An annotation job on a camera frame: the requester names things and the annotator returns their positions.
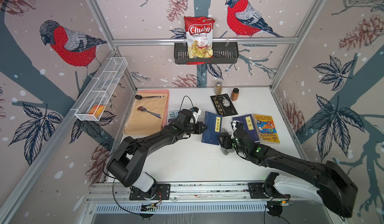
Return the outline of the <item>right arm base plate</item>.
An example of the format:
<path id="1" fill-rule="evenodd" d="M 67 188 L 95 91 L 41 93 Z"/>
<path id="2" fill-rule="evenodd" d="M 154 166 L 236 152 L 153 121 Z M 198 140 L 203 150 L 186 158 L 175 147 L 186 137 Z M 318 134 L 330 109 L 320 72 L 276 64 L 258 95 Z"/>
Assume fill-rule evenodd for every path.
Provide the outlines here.
<path id="1" fill-rule="evenodd" d="M 283 195 L 273 185 L 261 182 L 248 183 L 251 199 L 281 198 L 289 199 L 290 195 Z"/>

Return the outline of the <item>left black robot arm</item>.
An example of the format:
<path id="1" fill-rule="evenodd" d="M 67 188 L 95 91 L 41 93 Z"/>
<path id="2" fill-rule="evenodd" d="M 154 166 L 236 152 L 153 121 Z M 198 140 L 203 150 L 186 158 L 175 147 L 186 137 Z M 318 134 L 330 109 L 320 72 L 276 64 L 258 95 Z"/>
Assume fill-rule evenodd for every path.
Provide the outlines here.
<path id="1" fill-rule="evenodd" d="M 123 139 L 118 149 L 110 154 L 107 171 L 124 187 L 134 187 L 143 193 L 145 199 L 152 199 L 157 192 L 157 181 L 143 172 L 147 156 L 165 146 L 188 139 L 191 135 L 204 133 L 208 127 L 198 121 L 201 113 L 197 107 L 182 109 L 177 119 L 161 131 L 144 138 Z"/>

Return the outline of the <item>black Chinese paperback book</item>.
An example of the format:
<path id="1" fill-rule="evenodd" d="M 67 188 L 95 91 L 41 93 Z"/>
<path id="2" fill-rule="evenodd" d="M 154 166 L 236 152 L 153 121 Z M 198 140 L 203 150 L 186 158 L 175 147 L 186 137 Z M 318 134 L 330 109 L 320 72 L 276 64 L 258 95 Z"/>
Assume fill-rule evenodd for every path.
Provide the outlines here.
<path id="1" fill-rule="evenodd" d="M 222 117 L 230 117 L 238 114 L 228 94 L 210 96 L 216 114 Z"/>

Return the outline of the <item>grey treehouse paperback book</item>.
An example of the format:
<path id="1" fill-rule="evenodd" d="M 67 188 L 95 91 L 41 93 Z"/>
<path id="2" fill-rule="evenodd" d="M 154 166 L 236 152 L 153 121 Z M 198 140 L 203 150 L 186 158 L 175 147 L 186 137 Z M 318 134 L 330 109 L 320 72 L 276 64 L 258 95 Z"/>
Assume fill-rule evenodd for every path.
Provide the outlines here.
<path id="1" fill-rule="evenodd" d="M 171 111 L 169 111 L 168 125 L 173 123 L 174 121 L 176 121 L 178 116 L 179 116 L 179 111 L 178 110 L 171 110 Z"/>

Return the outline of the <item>grey striped cleaning cloth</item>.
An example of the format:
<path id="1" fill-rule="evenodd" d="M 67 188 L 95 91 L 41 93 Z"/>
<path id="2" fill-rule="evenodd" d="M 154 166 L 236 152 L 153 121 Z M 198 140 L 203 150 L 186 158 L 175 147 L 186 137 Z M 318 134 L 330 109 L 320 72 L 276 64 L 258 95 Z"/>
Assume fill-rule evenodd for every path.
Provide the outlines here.
<path id="1" fill-rule="evenodd" d="M 234 152 L 234 150 L 230 146 L 228 146 L 228 141 L 227 141 L 228 138 L 231 139 L 229 132 L 226 129 L 222 129 L 222 133 L 220 136 L 220 145 L 221 145 L 221 151 L 225 156 L 227 156 L 229 153 Z"/>

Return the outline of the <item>navy thread-bound book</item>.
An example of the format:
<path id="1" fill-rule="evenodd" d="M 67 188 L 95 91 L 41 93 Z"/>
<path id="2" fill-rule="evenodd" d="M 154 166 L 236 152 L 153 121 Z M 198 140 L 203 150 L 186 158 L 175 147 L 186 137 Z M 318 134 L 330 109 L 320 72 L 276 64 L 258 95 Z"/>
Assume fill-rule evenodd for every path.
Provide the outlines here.
<path id="1" fill-rule="evenodd" d="M 219 146 L 223 117 L 208 111 L 205 112 L 204 125 L 207 129 L 202 134 L 202 143 Z"/>

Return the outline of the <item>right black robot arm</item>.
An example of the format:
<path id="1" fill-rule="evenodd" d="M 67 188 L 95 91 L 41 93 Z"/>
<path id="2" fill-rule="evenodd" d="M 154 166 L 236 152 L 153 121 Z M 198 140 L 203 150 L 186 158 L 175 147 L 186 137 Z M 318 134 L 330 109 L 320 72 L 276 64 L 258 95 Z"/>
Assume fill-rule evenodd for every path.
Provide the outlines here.
<path id="1" fill-rule="evenodd" d="M 351 218 L 358 187 L 339 165 L 328 161 L 315 163 L 283 154 L 252 140 L 238 121 L 233 121 L 233 133 L 218 137 L 220 146 L 241 153 L 242 158 L 257 166 L 277 169 L 313 185 L 320 201 L 333 213 Z"/>

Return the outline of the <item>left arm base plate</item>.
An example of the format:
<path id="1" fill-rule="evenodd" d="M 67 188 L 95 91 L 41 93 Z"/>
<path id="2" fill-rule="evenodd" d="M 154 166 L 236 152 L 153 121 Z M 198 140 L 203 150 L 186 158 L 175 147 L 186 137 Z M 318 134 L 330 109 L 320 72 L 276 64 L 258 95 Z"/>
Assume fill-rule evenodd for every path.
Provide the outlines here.
<path id="1" fill-rule="evenodd" d="M 131 187 L 130 201 L 160 201 L 169 200 L 170 198 L 170 184 L 154 183 L 147 192 Z"/>

